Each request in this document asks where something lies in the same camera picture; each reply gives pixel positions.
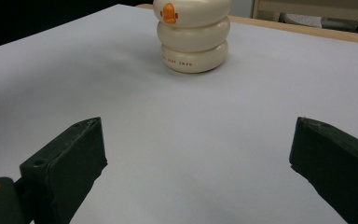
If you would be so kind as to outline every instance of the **metal object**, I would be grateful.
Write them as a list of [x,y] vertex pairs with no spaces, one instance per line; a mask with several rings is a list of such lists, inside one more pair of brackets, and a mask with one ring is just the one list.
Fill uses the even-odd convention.
[[313,119],[299,118],[292,168],[347,221],[358,224],[358,139]]
[[0,224],[66,224],[107,165],[101,119],[74,124],[21,164],[16,182],[0,177]]

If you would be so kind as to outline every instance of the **cream-colored stacked ring object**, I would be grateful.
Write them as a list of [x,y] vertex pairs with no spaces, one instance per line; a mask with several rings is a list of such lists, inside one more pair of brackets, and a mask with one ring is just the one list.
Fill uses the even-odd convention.
[[231,0],[155,0],[153,7],[168,67],[200,73],[226,60]]

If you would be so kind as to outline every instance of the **wooden table edge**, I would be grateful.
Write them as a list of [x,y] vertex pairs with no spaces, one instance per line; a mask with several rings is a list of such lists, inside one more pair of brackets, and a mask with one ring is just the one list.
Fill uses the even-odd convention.
[[[153,5],[150,4],[141,4],[137,7],[152,9]],[[301,25],[293,25],[293,24],[286,24],[280,23],[275,21],[261,21],[255,19],[249,19],[244,17],[237,17],[237,16],[228,16],[232,22],[247,24],[247,25],[254,25],[260,27],[266,27],[270,29],[276,30],[283,30],[288,32],[294,32],[303,35],[316,35],[320,37],[332,38],[337,40],[344,40],[344,41],[351,41],[358,43],[358,34],[356,33],[349,33],[349,32],[342,32],[342,31],[335,31],[335,30],[326,30],[321,28],[309,27],[309,26],[301,26]]]

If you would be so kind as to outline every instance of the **white duck figurine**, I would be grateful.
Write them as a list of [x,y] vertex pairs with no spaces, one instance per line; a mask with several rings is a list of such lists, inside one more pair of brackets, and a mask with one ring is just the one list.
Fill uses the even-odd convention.
[[173,70],[200,73],[227,58],[231,0],[154,0],[163,61]]

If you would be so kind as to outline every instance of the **bottom ring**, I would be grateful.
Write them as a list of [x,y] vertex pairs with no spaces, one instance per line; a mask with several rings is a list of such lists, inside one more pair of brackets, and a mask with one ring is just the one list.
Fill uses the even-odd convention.
[[223,63],[228,55],[228,43],[225,40],[216,48],[201,52],[179,52],[161,46],[163,62],[172,70],[181,73],[201,73],[211,70]]

